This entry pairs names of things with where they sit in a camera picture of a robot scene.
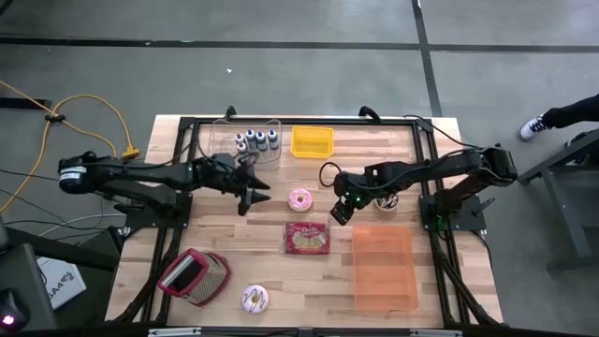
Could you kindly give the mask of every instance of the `yellow box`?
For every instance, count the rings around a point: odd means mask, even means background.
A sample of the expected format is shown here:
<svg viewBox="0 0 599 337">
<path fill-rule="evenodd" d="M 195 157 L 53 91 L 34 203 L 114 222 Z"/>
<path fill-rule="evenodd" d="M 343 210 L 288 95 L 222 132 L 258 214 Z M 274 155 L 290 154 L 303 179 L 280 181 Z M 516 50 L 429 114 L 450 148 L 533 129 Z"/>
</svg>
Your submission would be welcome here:
<svg viewBox="0 0 599 337">
<path fill-rule="evenodd" d="M 329 158 L 333 155 L 333 129 L 293 126 L 291 153 L 299 158 Z"/>
</svg>

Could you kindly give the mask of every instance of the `person's leg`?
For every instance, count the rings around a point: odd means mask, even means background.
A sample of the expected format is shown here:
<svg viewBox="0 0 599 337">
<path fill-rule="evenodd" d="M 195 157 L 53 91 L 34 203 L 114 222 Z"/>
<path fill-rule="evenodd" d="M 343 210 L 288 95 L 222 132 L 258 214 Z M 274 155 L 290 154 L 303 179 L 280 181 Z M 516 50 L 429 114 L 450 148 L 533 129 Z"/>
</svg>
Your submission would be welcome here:
<svg viewBox="0 0 599 337">
<path fill-rule="evenodd" d="M 580 122 L 599 122 L 599 95 L 585 98 L 563 108 L 554 108 L 543 114 L 546 127 L 562 128 Z"/>
<path fill-rule="evenodd" d="M 519 130 L 520 140 L 527 141 L 547 129 L 562 128 L 579 122 L 599 122 L 599 95 L 585 98 L 563 108 L 553 108 L 532 118 Z"/>
</svg>

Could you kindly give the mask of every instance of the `snack package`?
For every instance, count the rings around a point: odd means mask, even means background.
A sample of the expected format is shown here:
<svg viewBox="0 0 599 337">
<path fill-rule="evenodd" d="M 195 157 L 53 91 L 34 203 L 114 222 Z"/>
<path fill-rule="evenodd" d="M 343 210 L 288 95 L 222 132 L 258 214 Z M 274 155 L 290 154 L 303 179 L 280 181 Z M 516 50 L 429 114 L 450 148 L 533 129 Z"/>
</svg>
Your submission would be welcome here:
<svg viewBox="0 0 599 337">
<path fill-rule="evenodd" d="M 330 253 L 329 225 L 301 222 L 285 225 L 285 252 L 298 255 Z"/>
</svg>

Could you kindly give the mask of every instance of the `pink frosted donut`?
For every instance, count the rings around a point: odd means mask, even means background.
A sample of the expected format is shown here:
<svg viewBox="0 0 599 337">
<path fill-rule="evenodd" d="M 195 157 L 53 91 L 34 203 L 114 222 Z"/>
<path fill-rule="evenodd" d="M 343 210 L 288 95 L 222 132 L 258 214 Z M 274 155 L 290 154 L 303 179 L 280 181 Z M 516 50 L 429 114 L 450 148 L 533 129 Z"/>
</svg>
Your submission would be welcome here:
<svg viewBox="0 0 599 337">
<path fill-rule="evenodd" d="M 289 194 L 289 207 L 295 212 L 306 212 L 312 206 L 312 195 L 308 190 L 296 188 Z"/>
</svg>

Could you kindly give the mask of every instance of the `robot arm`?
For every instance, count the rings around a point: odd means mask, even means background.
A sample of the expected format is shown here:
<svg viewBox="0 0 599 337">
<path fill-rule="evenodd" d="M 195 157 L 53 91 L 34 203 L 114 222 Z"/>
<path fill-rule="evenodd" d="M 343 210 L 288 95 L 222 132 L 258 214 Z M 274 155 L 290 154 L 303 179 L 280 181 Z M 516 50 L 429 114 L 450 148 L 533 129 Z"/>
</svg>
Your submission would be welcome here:
<svg viewBox="0 0 599 337">
<path fill-rule="evenodd" d="M 333 186 L 339 201 L 330 214 L 345 225 L 354 209 L 361 210 L 376 198 L 387 198 L 413 183 L 461 174 L 468 177 L 451 189 L 435 193 L 437 214 L 446 216 L 456 212 L 464 200 L 486 187 L 508 186 L 518 177 L 511 153 L 499 148 L 460 150 L 415 164 L 379 163 L 364 168 L 363 174 L 345 171 L 337 174 Z"/>
<path fill-rule="evenodd" d="M 190 192 L 201 187 L 240 197 L 239 215 L 245 215 L 254 203 L 270 197 L 255 189 L 270 189 L 244 163 L 235 168 L 230 154 L 200 157 L 188 163 L 124 164 L 110 157 L 97 157 L 93 152 L 69 159 L 58 165 L 60 188 L 70 194 L 100 192 L 141 201 L 150 207 L 167 211 L 177 209 L 177 192 Z M 157 187 L 138 183 L 161 183 Z"/>
</svg>

